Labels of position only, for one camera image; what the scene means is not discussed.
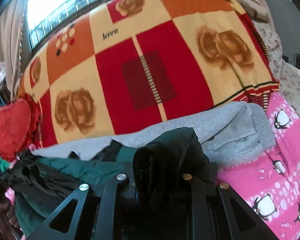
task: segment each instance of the orange square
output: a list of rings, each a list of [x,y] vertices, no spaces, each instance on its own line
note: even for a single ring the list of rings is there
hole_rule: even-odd
[[[89,14],[53,36],[47,48],[49,84],[94,55]]]
[[[194,13],[232,11],[227,0],[162,0],[171,18]]]

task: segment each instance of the patterned blanket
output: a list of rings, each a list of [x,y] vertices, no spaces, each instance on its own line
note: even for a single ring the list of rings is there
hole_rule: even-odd
[[[278,84],[235,0],[112,0],[54,35],[19,95],[42,110],[41,146],[139,131],[229,101],[265,109]]]

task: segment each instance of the gray wall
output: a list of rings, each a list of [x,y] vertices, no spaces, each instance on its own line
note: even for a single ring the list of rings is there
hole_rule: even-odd
[[[294,65],[294,54],[300,53],[300,12],[291,0],[266,1],[281,39],[283,55]]]

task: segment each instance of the brown rose print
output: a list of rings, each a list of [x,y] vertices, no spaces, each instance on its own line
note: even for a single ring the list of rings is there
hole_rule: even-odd
[[[57,94],[55,119],[65,132],[77,127],[87,135],[95,127],[96,107],[88,90],[62,90]]]
[[[122,16],[132,16],[142,11],[145,0],[121,0],[115,5],[115,9]]]
[[[40,58],[37,58],[33,62],[33,67],[32,67],[32,71],[31,71],[32,80],[35,84],[40,79],[40,71],[41,71],[41,61],[40,61]]]
[[[244,73],[249,73],[254,68],[251,50],[232,30],[218,33],[203,25],[197,29],[197,45],[205,60],[220,66],[221,69],[225,69],[234,62]]]

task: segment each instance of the gray fabric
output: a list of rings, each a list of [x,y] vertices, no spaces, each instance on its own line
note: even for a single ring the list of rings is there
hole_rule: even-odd
[[[257,158],[275,145],[275,139],[262,107],[246,102],[231,102],[198,114],[158,123],[139,132],[99,138],[86,138],[33,151],[48,158],[67,158],[74,151],[90,160],[112,139],[129,147],[142,147],[162,133],[179,127],[193,127],[203,152],[219,167],[239,165]]]

